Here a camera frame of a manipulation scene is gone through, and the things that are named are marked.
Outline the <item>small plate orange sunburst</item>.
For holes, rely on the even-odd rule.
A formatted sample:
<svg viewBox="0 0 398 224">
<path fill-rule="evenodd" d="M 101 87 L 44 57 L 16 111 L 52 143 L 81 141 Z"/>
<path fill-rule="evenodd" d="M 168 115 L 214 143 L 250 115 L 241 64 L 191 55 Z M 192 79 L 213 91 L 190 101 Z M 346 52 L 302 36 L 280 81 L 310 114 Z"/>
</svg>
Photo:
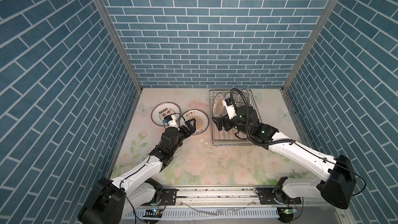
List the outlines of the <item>small plate orange sunburst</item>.
<svg viewBox="0 0 398 224">
<path fill-rule="evenodd" d="M 184 112 L 179 120 L 179 124 L 183 125 L 186 121 L 189 121 L 191 124 L 193 124 L 191 119 L 195 119 L 196 131 L 194 132 L 194 135 L 204 133 L 209 127 L 208 116 L 200 110 L 188 110 Z"/>
</svg>

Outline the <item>large plate green rim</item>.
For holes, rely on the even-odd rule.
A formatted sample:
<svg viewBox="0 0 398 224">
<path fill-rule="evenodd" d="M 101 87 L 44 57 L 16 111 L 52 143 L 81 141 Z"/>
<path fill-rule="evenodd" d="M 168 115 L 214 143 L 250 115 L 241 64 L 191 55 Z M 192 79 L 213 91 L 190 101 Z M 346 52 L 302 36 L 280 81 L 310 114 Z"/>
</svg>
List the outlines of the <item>large plate green rim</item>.
<svg viewBox="0 0 398 224">
<path fill-rule="evenodd" d="M 164 102 L 157 105 L 151 112 L 151 120 L 158 126 L 163 126 L 164 118 L 171 114 L 177 114 L 177 119 L 181 113 L 180 107 L 172 102 Z"/>
</svg>

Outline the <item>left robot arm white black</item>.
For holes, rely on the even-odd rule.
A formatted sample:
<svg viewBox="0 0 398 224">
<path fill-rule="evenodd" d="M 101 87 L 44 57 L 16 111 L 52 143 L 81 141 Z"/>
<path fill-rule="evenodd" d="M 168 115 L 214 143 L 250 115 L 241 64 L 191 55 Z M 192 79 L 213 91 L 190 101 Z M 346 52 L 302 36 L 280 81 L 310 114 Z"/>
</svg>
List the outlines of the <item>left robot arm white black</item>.
<svg viewBox="0 0 398 224">
<path fill-rule="evenodd" d="M 178 126 L 167 117 L 169 127 L 162 133 L 159 144 L 139 165 L 113 179 L 101 178 L 92 187 L 79 214 L 83 224 L 118 224 L 123 215 L 135 207 L 161 198 L 162 185 L 152 177 L 164 170 L 185 139 L 196 130 L 196 120 Z"/>
</svg>

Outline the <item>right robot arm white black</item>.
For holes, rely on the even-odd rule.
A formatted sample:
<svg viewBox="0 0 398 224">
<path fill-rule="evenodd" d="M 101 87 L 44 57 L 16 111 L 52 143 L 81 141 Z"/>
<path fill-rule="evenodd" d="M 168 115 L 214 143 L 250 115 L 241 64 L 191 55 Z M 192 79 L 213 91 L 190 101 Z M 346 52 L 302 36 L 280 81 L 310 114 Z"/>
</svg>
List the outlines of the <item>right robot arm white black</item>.
<svg viewBox="0 0 398 224">
<path fill-rule="evenodd" d="M 218 131 L 235 130 L 236 138 L 278 153 L 312 172 L 312 179 L 281 177 L 273 189 L 275 200 L 284 204 L 295 198 L 320 198 L 339 209 L 347 209 L 360 176 L 349 158 L 334 157 L 289 138 L 277 128 L 262 123 L 246 95 L 233 88 L 218 93 L 213 102 L 212 121 Z"/>
</svg>

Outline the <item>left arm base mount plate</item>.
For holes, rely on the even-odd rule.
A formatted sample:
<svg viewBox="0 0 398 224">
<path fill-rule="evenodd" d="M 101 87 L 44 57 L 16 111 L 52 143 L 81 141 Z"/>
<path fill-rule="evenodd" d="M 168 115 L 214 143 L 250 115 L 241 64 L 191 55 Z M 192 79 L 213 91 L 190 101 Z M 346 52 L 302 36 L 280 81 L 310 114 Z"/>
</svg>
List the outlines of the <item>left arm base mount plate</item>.
<svg viewBox="0 0 398 224">
<path fill-rule="evenodd" d="M 163 188 L 161 194 L 161 206 L 174 206 L 176 205 L 177 189 L 176 188 Z"/>
</svg>

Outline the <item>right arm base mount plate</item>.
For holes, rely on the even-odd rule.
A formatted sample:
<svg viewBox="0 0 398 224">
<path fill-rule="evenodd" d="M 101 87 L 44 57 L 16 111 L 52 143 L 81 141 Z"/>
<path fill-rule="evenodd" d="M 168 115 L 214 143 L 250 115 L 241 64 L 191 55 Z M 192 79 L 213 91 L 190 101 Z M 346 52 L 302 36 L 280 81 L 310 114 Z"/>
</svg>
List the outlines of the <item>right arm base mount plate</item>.
<svg viewBox="0 0 398 224">
<path fill-rule="evenodd" d="M 288 203 L 293 203 L 293 204 L 301 204 L 302 199 L 301 198 L 290 198 L 288 197 L 282 190 L 275 190 L 274 188 L 268 188 L 268 187 L 263 187 L 263 188 L 256 188 L 255 193 L 258 195 L 260 203 L 262 205 L 266 204 L 288 204 Z"/>
</svg>

